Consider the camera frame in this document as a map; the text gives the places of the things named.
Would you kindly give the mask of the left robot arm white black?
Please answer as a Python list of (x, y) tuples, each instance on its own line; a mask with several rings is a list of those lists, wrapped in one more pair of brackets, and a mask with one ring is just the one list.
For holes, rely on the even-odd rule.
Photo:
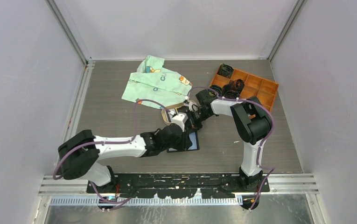
[(187, 151), (196, 139), (172, 124), (154, 132), (144, 132), (132, 137), (108, 138), (83, 130), (58, 147), (59, 162), (53, 174), (58, 180), (84, 179), (106, 193), (115, 190), (117, 181), (113, 170), (100, 160), (117, 157), (151, 157), (163, 151)]

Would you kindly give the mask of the black leather card holder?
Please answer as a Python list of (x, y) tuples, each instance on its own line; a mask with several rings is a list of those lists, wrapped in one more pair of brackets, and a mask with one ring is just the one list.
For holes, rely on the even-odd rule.
[[(193, 132), (193, 133), (189, 134), (189, 139), (190, 139), (192, 145), (186, 151), (200, 150), (199, 140), (198, 140), (198, 133), (197, 132)], [(170, 149), (167, 150), (167, 152), (168, 153), (176, 153), (176, 152), (182, 152), (182, 151), (170, 148)]]

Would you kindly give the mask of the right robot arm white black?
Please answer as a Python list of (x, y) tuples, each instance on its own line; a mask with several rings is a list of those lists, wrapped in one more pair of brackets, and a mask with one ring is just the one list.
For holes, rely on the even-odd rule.
[(244, 142), (243, 161), (239, 167), (238, 182), (242, 190), (250, 192), (264, 180), (261, 158), (266, 139), (274, 130), (271, 113), (257, 97), (232, 99), (211, 94), (205, 89), (196, 94), (197, 102), (185, 97), (187, 125), (199, 130), (206, 119), (225, 115), (234, 120), (236, 130)]

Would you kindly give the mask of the green cartoon print cloth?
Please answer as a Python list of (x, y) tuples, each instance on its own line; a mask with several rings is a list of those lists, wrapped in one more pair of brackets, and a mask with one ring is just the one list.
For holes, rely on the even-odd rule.
[(130, 74), (122, 99), (156, 109), (182, 103), (193, 84), (176, 71), (164, 68), (165, 59), (148, 55)]

